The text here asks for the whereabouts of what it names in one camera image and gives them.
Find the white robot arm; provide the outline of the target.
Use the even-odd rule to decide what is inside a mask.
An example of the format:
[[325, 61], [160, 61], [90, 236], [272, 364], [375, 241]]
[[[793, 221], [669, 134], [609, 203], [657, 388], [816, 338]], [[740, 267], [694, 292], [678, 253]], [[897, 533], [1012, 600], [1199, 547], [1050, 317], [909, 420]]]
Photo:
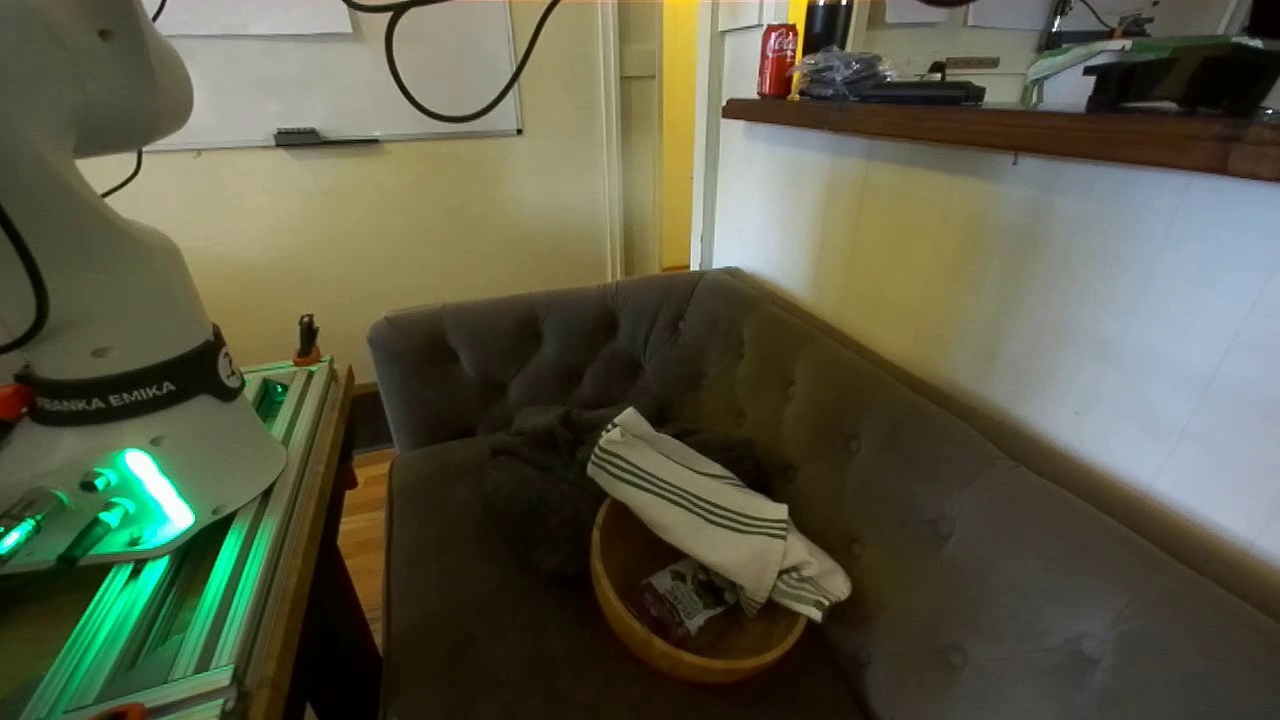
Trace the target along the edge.
[[83, 180], [190, 116], [140, 0], [0, 0], [3, 563], [165, 558], [257, 502], [285, 449], [242, 399], [179, 249]]

